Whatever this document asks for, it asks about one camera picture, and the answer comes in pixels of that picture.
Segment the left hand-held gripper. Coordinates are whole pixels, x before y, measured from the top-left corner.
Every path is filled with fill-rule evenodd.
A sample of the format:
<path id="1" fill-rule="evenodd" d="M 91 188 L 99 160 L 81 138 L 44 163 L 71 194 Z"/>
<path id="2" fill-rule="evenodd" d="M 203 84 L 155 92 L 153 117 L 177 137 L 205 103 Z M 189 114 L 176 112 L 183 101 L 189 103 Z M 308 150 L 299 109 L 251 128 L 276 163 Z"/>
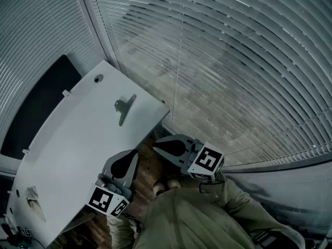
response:
<path id="1" fill-rule="evenodd" d="M 109 217 L 119 215 L 130 204 L 132 181 L 137 173 L 139 152 L 136 149 L 122 151 L 110 157 L 91 184 L 86 205 Z"/>

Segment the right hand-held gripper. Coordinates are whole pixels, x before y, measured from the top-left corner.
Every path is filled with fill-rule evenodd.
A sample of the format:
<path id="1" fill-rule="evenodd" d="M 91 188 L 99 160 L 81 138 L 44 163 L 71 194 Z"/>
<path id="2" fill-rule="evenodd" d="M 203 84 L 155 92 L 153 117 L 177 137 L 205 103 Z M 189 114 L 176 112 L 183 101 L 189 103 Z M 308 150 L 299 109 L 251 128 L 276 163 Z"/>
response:
<path id="1" fill-rule="evenodd" d="M 224 164 L 224 153 L 211 143 L 202 143 L 183 134 L 165 136 L 153 143 L 153 150 L 178 167 L 185 164 L 184 156 L 189 157 L 184 171 L 191 178 L 216 181 Z"/>

